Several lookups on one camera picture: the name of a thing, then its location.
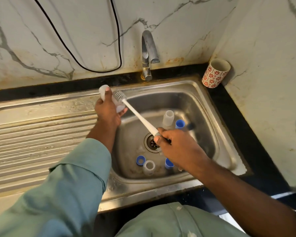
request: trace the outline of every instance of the black countertop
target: black countertop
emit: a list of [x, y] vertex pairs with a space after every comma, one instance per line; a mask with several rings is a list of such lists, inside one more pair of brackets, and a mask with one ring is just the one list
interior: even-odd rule
[[[198, 74], [201, 78], [206, 70], [206, 67], [207, 64], [198, 64], [152, 70], [151, 73], [153, 80], [168, 79], [191, 74]], [[139, 73], [127, 73], [121, 75], [111, 75], [90, 79], [5, 89], [0, 90], [0, 102], [98, 89], [104, 84], [113, 87], [139, 82], [143, 82], [140, 79]], [[220, 114], [221, 119], [223, 120], [223, 123], [225, 123], [226, 128], [229, 130], [236, 148], [253, 172], [251, 175], [242, 176], [241, 179], [270, 196], [290, 191], [287, 182], [284, 180], [272, 162], [270, 156], [257, 139], [256, 135], [240, 113], [239, 109], [223, 85], [220, 84], [214, 89], [208, 88], [208, 92], [214, 105], [216, 106], [217, 112]], [[148, 203], [126, 208], [127, 211], [125, 211], [122, 216], [125, 220], [131, 219], [138, 215], [141, 211], [151, 206], [175, 201], [178, 201], [181, 204], [189, 204], [199, 207], [217, 215], [226, 212], [224, 207], [207, 188], [200, 187], [176, 195], [153, 200]]]

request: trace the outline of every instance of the black cable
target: black cable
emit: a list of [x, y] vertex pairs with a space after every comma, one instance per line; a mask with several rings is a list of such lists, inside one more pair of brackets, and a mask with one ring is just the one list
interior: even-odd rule
[[120, 40], [120, 28], [118, 26], [118, 20], [117, 20], [117, 16], [116, 16], [116, 11], [115, 11], [115, 8], [114, 8], [114, 4], [113, 4], [113, 0], [110, 0], [111, 1], [111, 6], [112, 6], [112, 9], [113, 9], [113, 13], [114, 13], [114, 17], [115, 17], [115, 21], [116, 21], [116, 27], [117, 27], [117, 34], [118, 34], [118, 54], [120, 56], [120, 65], [119, 67], [113, 69], [113, 70], [110, 70], [110, 71], [93, 71], [93, 70], [90, 70], [86, 67], [84, 67], [83, 65], [81, 65], [79, 63], [79, 61], [75, 58], [75, 56], [72, 54], [72, 52], [69, 50], [69, 48], [66, 46], [66, 44], [64, 43], [64, 41], [62, 40], [62, 38], [60, 37], [58, 31], [56, 30], [56, 27], [54, 26], [54, 24], [52, 23], [51, 19], [49, 18], [49, 16], [47, 15], [46, 11], [44, 10], [44, 8], [42, 7], [42, 5], [38, 2], [38, 0], [34, 0], [37, 5], [40, 7], [40, 9], [42, 10], [42, 12], [44, 13], [44, 15], [46, 16], [47, 20], [49, 21], [49, 23], [51, 24], [51, 27], [54, 29], [54, 31], [56, 32], [56, 35], [58, 36], [59, 40], [62, 42], [62, 44], [64, 45], [64, 47], [66, 48], [66, 50], [70, 53], [70, 55], [72, 56], [72, 58], [76, 61], [76, 63], [78, 63], [78, 65], [80, 67], [82, 67], [83, 69], [87, 70], [87, 71], [91, 71], [91, 72], [95, 72], [95, 73], [108, 73], [108, 72], [112, 72], [112, 71], [116, 71], [118, 70], [121, 66], [122, 66], [122, 56], [121, 56], [121, 40]]

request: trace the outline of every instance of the chrome faucet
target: chrome faucet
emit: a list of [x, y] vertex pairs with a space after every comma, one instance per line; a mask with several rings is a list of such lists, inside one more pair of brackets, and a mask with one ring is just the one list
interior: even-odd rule
[[152, 34], [148, 30], [145, 30], [141, 36], [141, 50], [143, 54], [143, 74], [141, 78], [143, 80], [149, 81], [152, 79], [149, 62], [158, 63], [160, 60], [157, 54], [155, 42], [152, 38]]

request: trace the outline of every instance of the green shirt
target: green shirt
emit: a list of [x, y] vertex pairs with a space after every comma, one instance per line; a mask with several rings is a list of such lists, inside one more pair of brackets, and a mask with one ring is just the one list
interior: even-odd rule
[[[43, 184], [25, 192], [0, 215], [0, 236], [91, 236], [110, 168], [107, 148], [85, 139], [50, 169]], [[142, 212], [117, 236], [247, 235], [198, 208], [170, 203]]]

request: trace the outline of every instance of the ceramic cup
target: ceramic cup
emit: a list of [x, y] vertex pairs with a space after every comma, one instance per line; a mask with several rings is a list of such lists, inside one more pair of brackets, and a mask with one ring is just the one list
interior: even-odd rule
[[204, 86], [215, 88], [230, 70], [230, 64], [223, 59], [213, 59], [209, 63], [202, 78]]

